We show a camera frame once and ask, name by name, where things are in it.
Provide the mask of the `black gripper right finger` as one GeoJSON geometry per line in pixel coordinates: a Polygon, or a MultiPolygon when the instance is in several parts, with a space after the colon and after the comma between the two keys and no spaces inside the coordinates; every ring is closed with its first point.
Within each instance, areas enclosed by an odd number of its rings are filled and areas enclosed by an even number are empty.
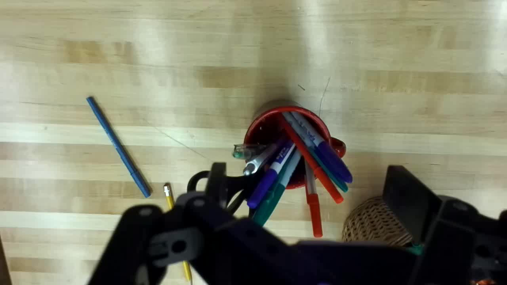
{"type": "Polygon", "coordinates": [[[386,169],[381,198],[419,247],[413,285],[507,285],[505,210],[486,217],[397,164],[386,169]]]}

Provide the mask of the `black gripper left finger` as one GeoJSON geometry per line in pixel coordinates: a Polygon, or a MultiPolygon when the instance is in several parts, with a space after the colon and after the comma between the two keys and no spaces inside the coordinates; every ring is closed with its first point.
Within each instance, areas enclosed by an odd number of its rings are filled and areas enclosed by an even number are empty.
{"type": "Polygon", "coordinates": [[[169,210],[126,209],[87,285],[160,285],[186,261],[209,285],[288,285],[296,255],[248,218],[236,218],[202,193],[185,191],[169,210]]]}

